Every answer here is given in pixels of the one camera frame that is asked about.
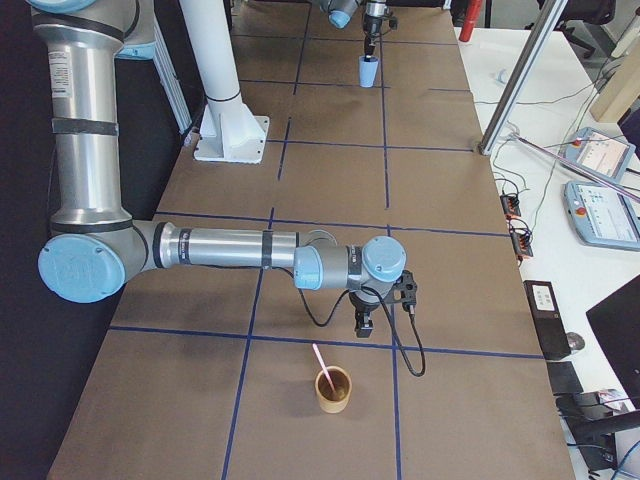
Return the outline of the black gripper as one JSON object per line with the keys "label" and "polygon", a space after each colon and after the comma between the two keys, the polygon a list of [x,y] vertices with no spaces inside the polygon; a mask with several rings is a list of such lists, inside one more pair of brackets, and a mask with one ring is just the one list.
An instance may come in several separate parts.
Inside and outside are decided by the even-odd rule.
{"label": "black gripper", "polygon": [[361,290],[350,292],[349,300],[355,309],[355,335],[357,338],[368,339],[374,330],[371,313],[381,305],[381,300],[374,294]]}
{"label": "black gripper", "polygon": [[364,38],[364,60],[372,61],[375,52],[375,40],[382,35],[385,16],[371,16],[364,14],[362,17],[362,29]]}

